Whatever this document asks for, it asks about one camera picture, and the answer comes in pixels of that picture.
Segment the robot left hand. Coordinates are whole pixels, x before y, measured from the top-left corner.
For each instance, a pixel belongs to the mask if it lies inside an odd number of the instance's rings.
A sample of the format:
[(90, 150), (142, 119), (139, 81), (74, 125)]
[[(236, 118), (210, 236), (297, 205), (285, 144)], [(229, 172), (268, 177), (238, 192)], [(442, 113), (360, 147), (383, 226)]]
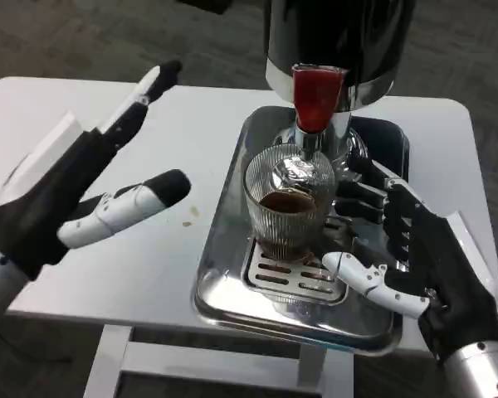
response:
[(78, 133), (63, 124), (21, 161), (0, 191), (1, 264), (12, 263), (33, 281), (69, 250), (104, 240), (190, 193), (188, 177), (172, 169), (113, 194), (83, 198), (181, 70), (180, 61), (153, 67), (105, 122)]

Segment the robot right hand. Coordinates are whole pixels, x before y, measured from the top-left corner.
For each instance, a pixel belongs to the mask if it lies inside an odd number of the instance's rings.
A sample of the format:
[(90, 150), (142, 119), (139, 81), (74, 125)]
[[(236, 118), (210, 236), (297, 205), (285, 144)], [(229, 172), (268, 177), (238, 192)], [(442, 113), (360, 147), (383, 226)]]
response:
[(349, 166), (386, 191), (383, 230), (409, 270), (388, 267), (364, 245), (353, 253), (322, 250), (323, 266), (368, 300), (417, 320), (441, 363), (464, 347), (498, 343), (495, 282), (461, 213), (439, 216), (364, 150), (352, 151)]

